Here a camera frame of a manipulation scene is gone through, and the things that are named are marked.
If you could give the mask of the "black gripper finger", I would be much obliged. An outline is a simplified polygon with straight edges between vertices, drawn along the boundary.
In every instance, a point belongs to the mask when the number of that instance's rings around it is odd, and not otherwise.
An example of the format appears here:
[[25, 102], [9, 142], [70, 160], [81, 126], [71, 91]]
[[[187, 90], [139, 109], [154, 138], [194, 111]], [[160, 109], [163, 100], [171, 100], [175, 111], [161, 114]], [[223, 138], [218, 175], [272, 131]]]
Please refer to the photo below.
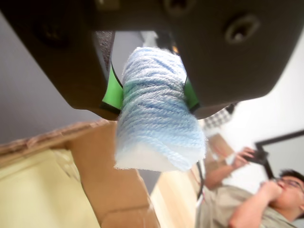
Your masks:
[[165, 10], [202, 107], [268, 94], [304, 27], [301, 0], [168, 0]]
[[65, 101], [116, 120], [104, 101], [110, 81], [113, 31], [92, 31], [77, 9], [4, 9], [22, 43]]

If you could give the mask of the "person's right hand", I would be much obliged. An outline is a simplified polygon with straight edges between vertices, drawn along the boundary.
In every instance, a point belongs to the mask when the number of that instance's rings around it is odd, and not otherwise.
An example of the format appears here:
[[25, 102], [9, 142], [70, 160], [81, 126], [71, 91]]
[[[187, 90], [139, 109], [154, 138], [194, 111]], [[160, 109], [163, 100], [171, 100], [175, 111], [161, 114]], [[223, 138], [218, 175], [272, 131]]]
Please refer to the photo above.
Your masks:
[[249, 147], [244, 147], [242, 151], [238, 152], [232, 162], [232, 167], [234, 169], [241, 168], [247, 165], [249, 162], [246, 157], [253, 158], [255, 151]]

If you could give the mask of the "person's left hand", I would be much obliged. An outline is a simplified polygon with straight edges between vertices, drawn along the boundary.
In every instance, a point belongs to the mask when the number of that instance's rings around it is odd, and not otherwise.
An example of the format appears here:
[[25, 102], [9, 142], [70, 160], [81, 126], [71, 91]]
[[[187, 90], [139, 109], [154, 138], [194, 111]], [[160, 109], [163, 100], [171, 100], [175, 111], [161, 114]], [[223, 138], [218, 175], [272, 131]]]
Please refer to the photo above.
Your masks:
[[283, 188], [274, 180], [263, 182], [257, 193], [260, 200], [271, 203], [278, 199], [283, 192]]

